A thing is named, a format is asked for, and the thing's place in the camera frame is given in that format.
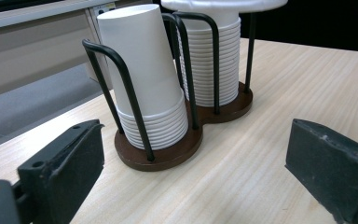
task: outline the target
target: white paper cup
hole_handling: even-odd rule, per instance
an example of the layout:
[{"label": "white paper cup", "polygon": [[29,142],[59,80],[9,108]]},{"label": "white paper cup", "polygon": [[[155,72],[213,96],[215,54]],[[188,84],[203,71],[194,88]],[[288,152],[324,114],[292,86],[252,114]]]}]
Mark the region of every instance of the white paper cup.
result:
[{"label": "white paper cup", "polygon": [[[143,115],[155,115],[171,108],[181,92],[159,6],[124,7],[97,19],[103,44],[117,51],[129,68]],[[107,61],[117,108],[132,115],[120,74]]]}]

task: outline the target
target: light wooden table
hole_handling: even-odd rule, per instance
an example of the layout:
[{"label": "light wooden table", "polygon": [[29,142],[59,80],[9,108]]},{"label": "light wooden table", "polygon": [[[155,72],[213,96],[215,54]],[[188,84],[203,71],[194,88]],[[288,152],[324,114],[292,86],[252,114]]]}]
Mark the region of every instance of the light wooden table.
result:
[{"label": "light wooden table", "polygon": [[[241,80],[247,40],[241,41]],[[0,178],[70,126],[99,119],[105,166],[73,223],[335,223],[284,168],[292,119],[326,125],[358,142],[358,52],[255,41],[253,107],[204,126],[199,151],[170,170],[124,165],[102,96],[0,146]]]}]

